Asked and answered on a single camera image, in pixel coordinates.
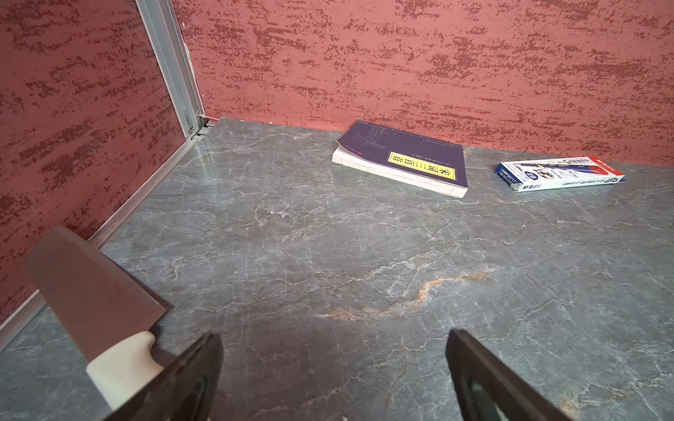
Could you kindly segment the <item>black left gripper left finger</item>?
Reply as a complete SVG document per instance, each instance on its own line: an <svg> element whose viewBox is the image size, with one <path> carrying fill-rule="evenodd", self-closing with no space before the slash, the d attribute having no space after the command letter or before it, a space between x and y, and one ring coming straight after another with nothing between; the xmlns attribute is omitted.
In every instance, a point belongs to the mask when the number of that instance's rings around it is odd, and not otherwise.
<svg viewBox="0 0 674 421"><path fill-rule="evenodd" d="M163 368L156 338L137 333L102 354L102 397L109 420L208 420L223 363L221 338L206 333Z"/></svg>

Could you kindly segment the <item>knife with cream handle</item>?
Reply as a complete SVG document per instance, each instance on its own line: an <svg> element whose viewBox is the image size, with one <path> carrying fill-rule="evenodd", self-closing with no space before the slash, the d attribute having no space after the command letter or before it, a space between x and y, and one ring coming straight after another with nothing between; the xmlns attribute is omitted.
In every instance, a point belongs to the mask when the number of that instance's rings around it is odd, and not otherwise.
<svg viewBox="0 0 674 421"><path fill-rule="evenodd" d="M151 355L150 330L165 307L91 243L56 226L28 252L26 271L112 410L163 371Z"/></svg>

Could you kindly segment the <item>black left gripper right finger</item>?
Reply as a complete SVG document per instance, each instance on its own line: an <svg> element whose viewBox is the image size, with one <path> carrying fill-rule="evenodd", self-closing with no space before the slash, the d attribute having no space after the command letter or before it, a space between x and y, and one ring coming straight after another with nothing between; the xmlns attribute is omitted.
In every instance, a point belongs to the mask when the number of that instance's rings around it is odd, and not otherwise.
<svg viewBox="0 0 674 421"><path fill-rule="evenodd" d="M449 332L445 356L464 420L570 421L468 331Z"/></svg>

